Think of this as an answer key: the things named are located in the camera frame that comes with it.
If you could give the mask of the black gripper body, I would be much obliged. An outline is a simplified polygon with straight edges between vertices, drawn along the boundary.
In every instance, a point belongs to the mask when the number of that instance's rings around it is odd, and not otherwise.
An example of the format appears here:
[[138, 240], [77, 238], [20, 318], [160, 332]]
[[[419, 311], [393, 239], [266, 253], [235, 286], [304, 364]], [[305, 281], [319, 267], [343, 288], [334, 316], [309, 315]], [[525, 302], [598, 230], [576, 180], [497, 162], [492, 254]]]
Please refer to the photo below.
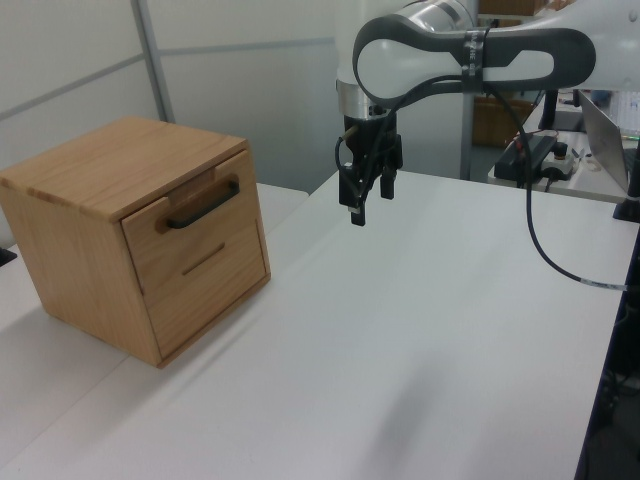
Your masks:
[[352, 154], [349, 174], [355, 181], [364, 181], [370, 172], [373, 181], [379, 176], [394, 179], [402, 167], [401, 136], [397, 133], [397, 115], [390, 114], [373, 119], [344, 117], [344, 127], [356, 127], [356, 132], [346, 140]]

